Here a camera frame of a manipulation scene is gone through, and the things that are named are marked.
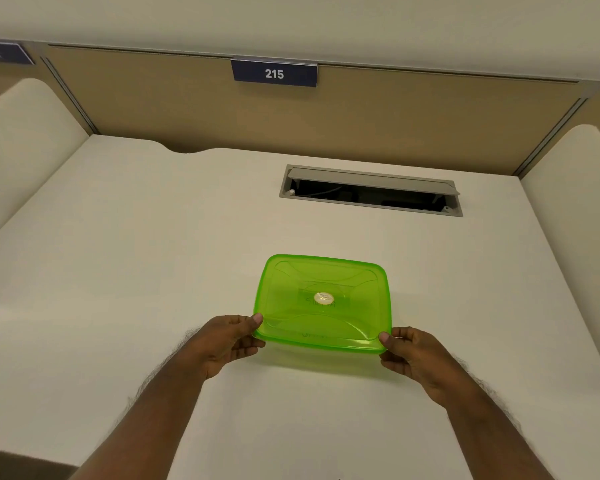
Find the person's left forearm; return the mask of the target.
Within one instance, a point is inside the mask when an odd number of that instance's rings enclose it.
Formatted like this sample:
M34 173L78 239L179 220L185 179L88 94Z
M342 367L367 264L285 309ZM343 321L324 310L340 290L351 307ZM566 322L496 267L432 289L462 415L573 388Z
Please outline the person's left forearm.
M70 480L167 480L206 379L191 338L162 364Z

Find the person's right forearm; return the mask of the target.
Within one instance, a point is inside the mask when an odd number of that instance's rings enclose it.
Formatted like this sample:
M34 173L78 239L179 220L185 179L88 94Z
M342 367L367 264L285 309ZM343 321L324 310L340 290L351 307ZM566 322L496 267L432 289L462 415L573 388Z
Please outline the person's right forearm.
M512 420L464 369L443 406L473 480L555 480Z

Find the person's left hand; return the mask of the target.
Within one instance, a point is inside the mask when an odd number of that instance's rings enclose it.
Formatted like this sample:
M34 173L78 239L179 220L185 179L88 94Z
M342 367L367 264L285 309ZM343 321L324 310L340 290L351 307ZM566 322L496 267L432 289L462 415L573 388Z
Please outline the person's left hand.
M228 315L213 317L184 345L184 357L192 363L202 380L215 377L225 365L254 356L265 347L265 342L252 335L234 335Z

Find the green plastic container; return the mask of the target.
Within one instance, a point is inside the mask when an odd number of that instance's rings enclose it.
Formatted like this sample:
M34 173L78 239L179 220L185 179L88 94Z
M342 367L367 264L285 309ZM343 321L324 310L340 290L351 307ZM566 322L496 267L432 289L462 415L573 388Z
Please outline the green plastic container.
M392 330L385 270L368 262L277 254L264 266L254 314L265 342L379 355Z

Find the white side divider panel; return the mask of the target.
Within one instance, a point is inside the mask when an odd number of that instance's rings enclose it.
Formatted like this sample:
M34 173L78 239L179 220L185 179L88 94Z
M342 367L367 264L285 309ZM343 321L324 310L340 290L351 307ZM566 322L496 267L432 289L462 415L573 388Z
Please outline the white side divider panel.
M578 125L521 179L600 354L600 131Z
M89 135L38 79L0 95L0 229Z

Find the blue number sign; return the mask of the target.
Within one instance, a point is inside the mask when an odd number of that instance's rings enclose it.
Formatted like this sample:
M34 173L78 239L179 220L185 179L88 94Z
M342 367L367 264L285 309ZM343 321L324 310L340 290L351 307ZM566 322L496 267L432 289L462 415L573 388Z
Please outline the blue number sign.
M36 64L23 45L10 41L0 41L0 63L26 66Z
M318 65L282 59L234 57L230 60L237 82L316 88Z

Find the tan desk partition panel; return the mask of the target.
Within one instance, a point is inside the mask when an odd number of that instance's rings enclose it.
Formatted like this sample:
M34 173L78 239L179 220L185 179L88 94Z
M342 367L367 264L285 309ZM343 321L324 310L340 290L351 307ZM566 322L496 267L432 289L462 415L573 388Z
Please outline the tan desk partition panel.
M176 152L236 148L512 175L575 82L326 65L317 87L238 82L229 59L48 47L96 130Z

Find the person's right hand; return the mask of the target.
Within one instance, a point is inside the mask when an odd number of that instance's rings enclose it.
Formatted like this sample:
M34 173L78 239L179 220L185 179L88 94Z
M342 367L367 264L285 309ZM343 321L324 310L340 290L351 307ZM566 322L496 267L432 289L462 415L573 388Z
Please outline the person's right hand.
M416 381L426 395L443 408L467 377L464 368L442 343L419 329L412 344L384 346L379 358L385 369Z

